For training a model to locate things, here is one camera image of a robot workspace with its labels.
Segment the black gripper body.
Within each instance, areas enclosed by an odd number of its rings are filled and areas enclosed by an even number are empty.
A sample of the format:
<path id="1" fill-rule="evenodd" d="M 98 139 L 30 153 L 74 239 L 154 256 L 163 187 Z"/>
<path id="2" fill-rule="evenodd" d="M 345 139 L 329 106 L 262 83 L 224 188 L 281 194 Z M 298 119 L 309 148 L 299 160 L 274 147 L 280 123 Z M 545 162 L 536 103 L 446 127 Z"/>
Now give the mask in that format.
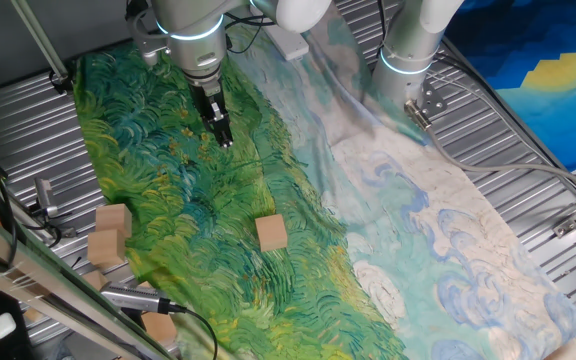
<path id="1" fill-rule="evenodd" d="M 189 85 L 194 106 L 206 124 L 228 120 L 225 106 L 222 79 L 214 78 L 207 82 L 194 82 Z"/>

